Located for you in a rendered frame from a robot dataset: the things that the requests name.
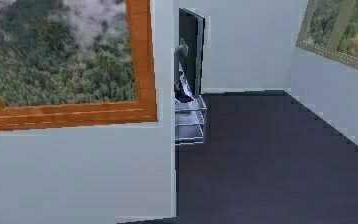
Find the olive framed window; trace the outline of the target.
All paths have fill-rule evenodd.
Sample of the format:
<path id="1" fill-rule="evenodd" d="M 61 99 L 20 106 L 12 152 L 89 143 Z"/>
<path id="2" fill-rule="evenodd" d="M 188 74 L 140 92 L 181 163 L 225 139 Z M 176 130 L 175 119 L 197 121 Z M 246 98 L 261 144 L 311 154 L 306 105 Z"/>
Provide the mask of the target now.
<path id="1" fill-rule="evenodd" d="M 296 46 L 358 70 L 358 0 L 308 0 Z"/>

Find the orange wooden framed window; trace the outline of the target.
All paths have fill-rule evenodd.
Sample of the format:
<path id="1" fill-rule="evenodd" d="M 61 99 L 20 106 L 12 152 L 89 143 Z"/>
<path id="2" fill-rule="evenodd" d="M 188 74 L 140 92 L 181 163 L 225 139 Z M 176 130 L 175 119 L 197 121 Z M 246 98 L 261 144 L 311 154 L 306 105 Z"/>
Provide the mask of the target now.
<path id="1" fill-rule="evenodd" d="M 0 131 L 154 122 L 151 0 L 0 0 Z"/>

